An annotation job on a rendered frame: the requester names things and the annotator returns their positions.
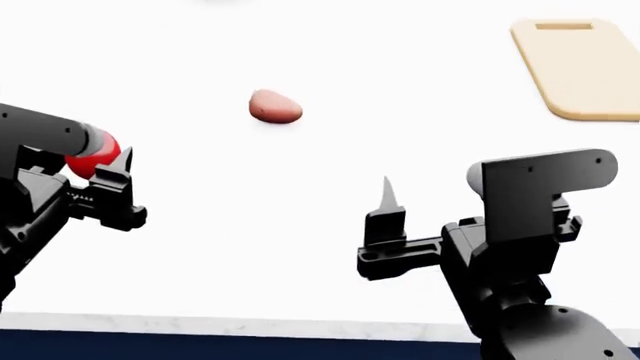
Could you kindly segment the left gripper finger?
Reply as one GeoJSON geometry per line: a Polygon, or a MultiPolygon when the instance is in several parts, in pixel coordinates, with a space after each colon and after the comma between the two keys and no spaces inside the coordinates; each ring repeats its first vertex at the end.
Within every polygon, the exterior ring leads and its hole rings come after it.
{"type": "Polygon", "coordinates": [[[93,187],[96,194],[104,198],[111,206],[132,206],[133,186],[130,173],[133,148],[128,147],[111,164],[96,166],[93,187]]]}
{"type": "Polygon", "coordinates": [[[20,169],[37,171],[49,176],[60,172],[66,165],[63,155],[20,146],[17,155],[17,166],[20,169]]]}

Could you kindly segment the reddish-brown sweet potato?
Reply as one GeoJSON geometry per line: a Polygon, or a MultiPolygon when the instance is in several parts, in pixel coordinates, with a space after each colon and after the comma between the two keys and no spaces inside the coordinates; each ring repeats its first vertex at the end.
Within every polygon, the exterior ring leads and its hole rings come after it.
{"type": "Polygon", "coordinates": [[[255,119],[270,124],[290,124],[303,116],[303,108],[297,102],[268,89],[251,95],[248,110],[255,119]]]}

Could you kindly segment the beige wooden cutting board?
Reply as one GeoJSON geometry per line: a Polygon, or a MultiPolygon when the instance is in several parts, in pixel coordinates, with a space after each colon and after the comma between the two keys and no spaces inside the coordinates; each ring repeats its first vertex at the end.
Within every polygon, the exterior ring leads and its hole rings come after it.
{"type": "Polygon", "coordinates": [[[605,20],[519,20],[511,36],[547,108],[564,119],[640,122],[640,50],[605,20]]]}

